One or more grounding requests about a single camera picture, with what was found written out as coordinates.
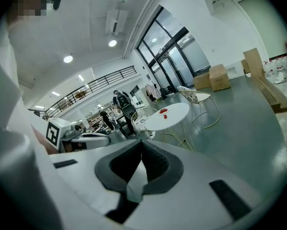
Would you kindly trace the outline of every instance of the glass partition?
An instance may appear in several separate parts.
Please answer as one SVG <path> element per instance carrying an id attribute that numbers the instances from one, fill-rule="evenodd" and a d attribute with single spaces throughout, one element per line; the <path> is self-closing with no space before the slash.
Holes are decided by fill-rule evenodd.
<path id="1" fill-rule="evenodd" d="M 154 76 L 156 77 L 156 79 L 157 79 L 157 81 L 161 87 L 165 88 L 167 86 L 170 86 L 170 84 L 166 78 L 166 75 L 163 73 L 162 69 L 160 68 L 160 66 L 157 63 L 151 67 L 151 70 L 154 73 Z"/>
<path id="2" fill-rule="evenodd" d="M 145 60 L 150 63 L 151 60 L 153 60 L 152 54 L 149 52 L 148 48 L 144 45 L 144 43 L 141 43 L 139 46 L 140 52 L 143 54 Z"/>
<path id="3" fill-rule="evenodd" d="M 171 36 L 175 36 L 184 26 L 174 15 L 163 9 L 156 19 Z"/>
<path id="4" fill-rule="evenodd" d="M 190 33 L 182 37 L 177 44 L 181 47 L 195 72 L 210 65 L 200 45 Z"/>
<path id="5" fill-rule="evenodd" d="M 169 35 L 161 28 L 157 22 L 154 22 L 149 31 L 143 38 L 144 42 L 151 49 L 154 55 L 169 42 Z"/>

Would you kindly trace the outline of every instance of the white round table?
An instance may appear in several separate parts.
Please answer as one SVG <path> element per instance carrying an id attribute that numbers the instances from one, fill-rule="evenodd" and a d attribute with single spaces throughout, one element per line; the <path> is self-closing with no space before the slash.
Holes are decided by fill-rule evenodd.
<path id="1" fill-rule="evenodd" d="M 186 127 L 186 125 L 184 124 L 183 122 L 183 119 L 187 116 L 187 114 L 189 113 L 189 110 L 190 110 L 190 107 L 188 104 L 186 103 L 175 103 L 175 104 L 172 104 L 172 105 L 169 105 L 169 106 L 166 106 L 164 107 L 166 109 L 168 109 L 167 113 L 165 113 L 165 115 L 167 115 L 167 118 L 165 119 L 163 116 L 163 114 L 159 114 L 159 111 L 154 113 L 147 121 L 146 121 L 146 129 L 147 130 L 150 130 L 150 131 L 161 131 L 161 130 L 165 130 L 167 129 L 169 131 L 169 134 L 174 136 L 179 142 L 180 144 L 182 144 L 183 141 L 185 141 L 188 145 L 189 145 L 189 142 L 185 139 L 185 133 L 184 133 L 184 128 L 183 128 L 183 125 L 185 127 L 185 129 L 187 130 L 188 132 L 188 129 Z M 176 134 L 173 134 L 169 128 L 173 127 L 174 125 L 178 124 L 178 123 L 181 123 L 181 126 L 182 126 L 182 130 L 183 130 L 183 139 L 182 141 L 180 141 L 178 138 L 177 138 L 177 135 Z"/>

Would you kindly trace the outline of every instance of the cardboard box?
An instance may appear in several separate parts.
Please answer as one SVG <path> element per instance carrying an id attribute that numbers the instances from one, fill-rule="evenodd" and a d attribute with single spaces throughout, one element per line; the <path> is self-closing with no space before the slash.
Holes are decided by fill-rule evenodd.
<path id="1" fill-rule="evenodd" d="M 222 64 L 209 69 L 209 80 L 213 91 L 230 88 L 230 80 Z"/>
<path id="2" fill-rule="evenodd" d="M 249 72 L 250 72 L 250 68 L 249 68 L 249 65 L 248 65 L 247 60 L 246 60 L 246 59 L 243 59 L 243 60 L 241 61 L 241 64 L 242 64 L 242 66 L 243 66 L 244 74 L 249 73 Z"/>
<path id="3" fill-rule="evenodd" d="M 253 48 L 243 53 L 248 62 L 251 76 L 265 78 L 262 59 L 259 56 L 257 48 Z"/>
<path id="4" fill-rule="evenodd" d="M 193 78 L 193 84 L 195 85 L 196 90 L 210 87 L 211 84 L 209 80 L 209 72 L 206 72 Z"/>

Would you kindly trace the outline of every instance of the wooden board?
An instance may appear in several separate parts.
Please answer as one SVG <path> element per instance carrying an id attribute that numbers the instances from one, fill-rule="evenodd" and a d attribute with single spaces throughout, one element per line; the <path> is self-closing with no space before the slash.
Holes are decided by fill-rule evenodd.
<path id="1" fill-rule="evenodd" d="M 250 77 L 260 89 L 275 113 L 287 112 L 287 97 L 266 78 Z"/>
<path id="2" fill-rule="evenodd" d="M 269 104 L 271 105 L 274 113 L 280 112 L 281 103 L 277 102 L 276 99 L 272 96 L 272 94 L 262 85 L 260 81 L 258 81 L 255 77 L 250 77 L 250 79 L 254 82 L 254 84 L 259 88 L 259 90 L 263 93 Z"/>
<path id="3" fill-rule="evenodd" d="M 248 62 L 251 76 L 265 79 L 262 60 L 259 56 L 257 48 L 248 50 L 243 54 L 246 61 Z"/>
<path id="4" fill-rule="evenodd" d="M 242 66 L 243 66 L 244 74 L 249 73 L 249 72 L 250 72 L 250 68 L 249 68 L 249 65 L 248 65 L 247 60 L 246 60 L 246 59 L 243 59 L 243 60 L 241 61 L 241 64 L 242 64 Z"/>

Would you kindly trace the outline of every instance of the railing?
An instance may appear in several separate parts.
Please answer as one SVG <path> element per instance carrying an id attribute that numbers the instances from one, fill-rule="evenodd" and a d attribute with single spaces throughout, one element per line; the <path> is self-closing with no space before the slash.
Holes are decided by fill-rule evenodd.
<path id="1" fill-rule="evenodd" d="M 35 110 L 35 109 L 28 109 L 28 111 L 33 112 L 34 114 L 36 114 L 38 117 L 44 119 L 44 120 L 48 120 L 48 116 L 46 111 L 41 111 L 41 110 Z"/>
<path id="2" fill-rule="evenodd" d="M 59 113 L 61 113 L 63 110 L 68 108 L 69 106 L 72 106 L 73 104 L 85 98 L 86 96 L 92 94 L 93 92 L 96 92 L 108 86 L 109 84 L 115 83 L 119 80 L 122 80 L 123 78 L 127 78 L 136 73 L 137 72 L 134 69 L 134 66 L 131 66 L 131 67 L 127 67 L 119 71 L 115 71 L 113 73 L 107 74 L 89 83 L 86 83 L 85 85 L 81 86 L 80 88 L 74 90 L 73 92 L 67 94 L 65 97 L 60 99 L 50 108 L 48 108 L 45 111 L 45 113 L 47 117 L 55 117 Z"/>

